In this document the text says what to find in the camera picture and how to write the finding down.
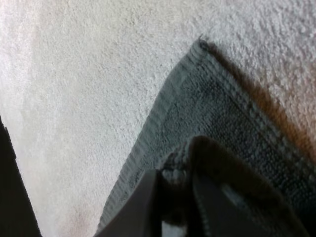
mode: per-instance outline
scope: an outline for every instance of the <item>terry cloth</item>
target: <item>terry cloth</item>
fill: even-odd
[[[262,175],[316,235],[316,168],[200,39],[167,77],[105,203],[97,232],[123,206],[145,170],[157,168],[173,148],[196,135],[216,140]]]

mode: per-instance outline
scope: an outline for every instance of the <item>dark object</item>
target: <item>dark object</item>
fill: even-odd
[[[97,232],[122,208],[143,173],[199,135],[216,140],[264,177],[309,235],[316,236],[315,166],[260,111],[202,40],[193,44],[161,88],[105,203]],[[247,205],[240,207],[247,212]],[[265,221],[271,233],[280,233],[272,218]]]
[[[0,118],[0,236],[39,237],[40,231]]]

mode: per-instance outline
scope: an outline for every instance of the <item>stitched seam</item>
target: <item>stitched seam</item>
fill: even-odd
[[[290,155],[290,157],[288,157],[288,160],[293,162],[295,166],[295,164],[299,163],[301,164],[302,166],[304,166],[304,168],[302,169],[302,172],[304,175],[307,176],[307,178],[314,183],[314,181],[316,180],[316,173],[315,173],[315,168],[310,168],[309,166],[312,166],[312,165],[308,165],[306,164],[306,162],[308,162],[308,160],[300,160],[301,158],[297,157],[297,154],[296,152],[294,152],[293,150],[291,150],[291,148],[289,148],[286,144],[284,144],[283,142],[283,139],[284,139],[284,135],[281,135],[280,138],[277,137],[277,135],[275,134],[274,132],[274,128],[272,128],[270,126],[270,124],[267,124],[267,122],[265,121],[265,119],[261,116],[260,112],[258,111],[258,109],[255,107],[254,103],[252,101],[250,101],[248,98],[245,98],[241,93],[240,91],[238,91],[234,85],[231,84],[231,82],[227,79],[225,79],[225,76],[223,75],[222,72],[219,72],[217,69],[216,69],[216,66],[214,65],[214,63],[212,62],[212,60],[209,60],[207,59],[206,57],[204,57],[205,60],[207,60],[211,65],[212,67],[215,69],[215,71],[222,77],[222,81],[223,81],[223,85],[221,85],[219,82],[215,81],[215,83],[217,83],[228,95],[234,97],[237,99],[237,102],[236,104],[238,105],[238,108],[242,111],[245,111],[244,108],[242,108],[242,105],[245,105],[246,108],[248,108],[248,110],[250,112],[252,112],[255,116],[253,118],[253,120],[260,126],[260,124],[263,124],[265,126],[265,129],[266,129],[266,132],[268,134],[268,136],[271,136],[271,137],[274,137],[278,142],[276,142],[276,144],[271,144],[269,142],[269,139],[270,138],[267,138],[266,136],[263,135],[263,137],[265,138],[266,142],[270,145],[273,145],[275,148],[276,148],[276,151],[280,154],[282,154],[282,151],[280,149],[284,148],[285,149],[285,152],[288,153],[288,155]],[[216,77],[216,75],[214,75],[211,70],[209,70],[207,68],[207,65],[206,66],[206,69],[207,71],[212,74],[213,76]],[[203,71],[206,71],[206,69],[204,68],[203,64],[199,65],[199,68],[202,69]],[[260,133],[262,133],[262,131],[264,129],[260,128],[256,128]]]

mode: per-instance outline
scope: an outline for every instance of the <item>beige carpet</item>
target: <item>beige carpet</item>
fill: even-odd
[[[314,0],[0,2],[0,114],[44,237],[95,233],[159,88],[201,34],[316,161]]]

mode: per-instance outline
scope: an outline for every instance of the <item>towel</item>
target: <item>towel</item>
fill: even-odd
[[[0,115],[45,237],[96,232],[166,77],[201,34],[316,160],[316,1],[1,0]]]
[[[268,120],[200,39],[159,92],[105,203],[97,233],[120,210],[146,170],[157,168],[163,157],[196,135],[215,139],[262,175],[284,196],[310,235],[316,235],[316,167]]]

